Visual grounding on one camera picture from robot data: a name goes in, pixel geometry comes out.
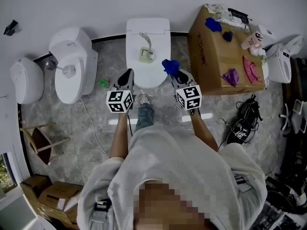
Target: cup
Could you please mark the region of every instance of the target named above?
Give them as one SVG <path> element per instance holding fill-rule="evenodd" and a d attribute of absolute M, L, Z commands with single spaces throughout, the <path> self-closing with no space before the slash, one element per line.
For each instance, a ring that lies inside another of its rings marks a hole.
<path fill-rule="evenodd" d="M 254 32 L 252 35 L 248 36 L 243 43 L 241 43 L 242 49 L 248 49 L 252 46 L 260 47 L 263 37 L 260 32 Z"/>

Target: cardboard box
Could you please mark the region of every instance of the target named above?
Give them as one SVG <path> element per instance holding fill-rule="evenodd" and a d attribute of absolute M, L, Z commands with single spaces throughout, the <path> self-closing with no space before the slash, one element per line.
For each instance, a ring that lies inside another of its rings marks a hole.
<path fill-rule="evenodd" d="M 22 188 L 25 197 L 27 198 L 35 213 L 46 218 L 47 220 L 50 220 L 50 218 L 40 211 L 38 198 L 41 193 L 51 185 L 52 183 L 48 176 L 38 174 L 33 175 L 20 183 L 20 187 Z"/>
<path fill-rule="evenodd" d="M 39 208 L 49 217 L 68 224 L 77 223 L 77 205 L 64 212 L 71 197 L 82 190 L 82 186 L 64 182 L 55 182 L 42 192 L 38 198 Z"/>
<path fill-rule="evenodd" d="M 222 32 L 212 32 L 206 25 L 206 19 L 213 17 L 207 8 L 202 7 L 188 35 L 191 72 L 200 85 L 202 95 L 222 95 L 255 92 L 264 89 L 264 80 L 260 57 L 252 56 L 248 50 L 241 48 L 241 43 L 248 36 L 242 29 L 224 23 Z M 233 32 L 233 39 L 223 39 L 225 31 Z M 243 67 L 243 56 L 256 65 L 257 75 L 261 81 L 250 83 Z M 229 69 L 236 69 L 239 82 L 231 86 L 222 75 Z"/>
<path fill-rule="evenodd" d="M 62 224 L 64 225 L 64 227 L 66 227 L 67 229 L 70 230 L 80 230 L 80 228 L 78 227 L 77 224 L 68 224 L 66 222 L 62 222 Z"/>

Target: white sweatshirt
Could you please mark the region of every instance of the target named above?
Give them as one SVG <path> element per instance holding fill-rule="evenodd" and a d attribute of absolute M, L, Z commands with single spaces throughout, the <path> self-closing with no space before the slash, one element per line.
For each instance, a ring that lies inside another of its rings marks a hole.
<path fill-rule="evenodd" d="M 169 184 L 219 230 L 248 230 L 267 196 L 264 173 L 236 143 L 218 153 L 191 131 L 150 126 L 137 131 L 125 160 L 94 168 L 78 204 L 81 230 L 132 230 L 133 205 L 147 181 Z M 91 221 L 97 200 L 109 197 L 105 223 Z"/>

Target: sleeve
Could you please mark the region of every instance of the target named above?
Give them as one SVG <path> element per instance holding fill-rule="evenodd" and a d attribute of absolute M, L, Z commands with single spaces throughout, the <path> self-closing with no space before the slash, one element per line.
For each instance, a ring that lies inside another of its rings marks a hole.
<path fill-rule="evenodd" d="M 242 229 L 249 229 L 262 211 L 267 197 L 265 175 L 240 144 L 228 144 L 218 153 L 234 174 L 239 190 Z"/>
<path fill-rule="evenodd" d="M 123 161 L 120 157 L 114 157 L 93 169 L 81 191 L 78 202 L 77 223 L 81 230 L 89 229 L 90 216 L 94 210 L 96 199 L 107 197 L 107 189 Z"/>

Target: pile of cables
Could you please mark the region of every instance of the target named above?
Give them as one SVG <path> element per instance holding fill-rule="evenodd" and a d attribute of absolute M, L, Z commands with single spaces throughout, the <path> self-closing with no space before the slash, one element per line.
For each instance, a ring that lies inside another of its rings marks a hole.
<path fill-rule="evenodd" d="M 256 96 L 253 94 L 252 97 L 245 102 L 237 102 L 236 108 L 239 110 L 238 114 L 229 121 L 225 121 L 221 118 L 225 122 L 226 127 L 229 128 L 227 136 L 221 145 L 225 141 L 227 144 L 250 143 L 254 138 L 255 132 L 259 127 L 258 120 L 262 121 L 259 113 L 259 105 L 255 99 Z M 252 137 L 246 141 L 251 132 L 253 132 Z"/>

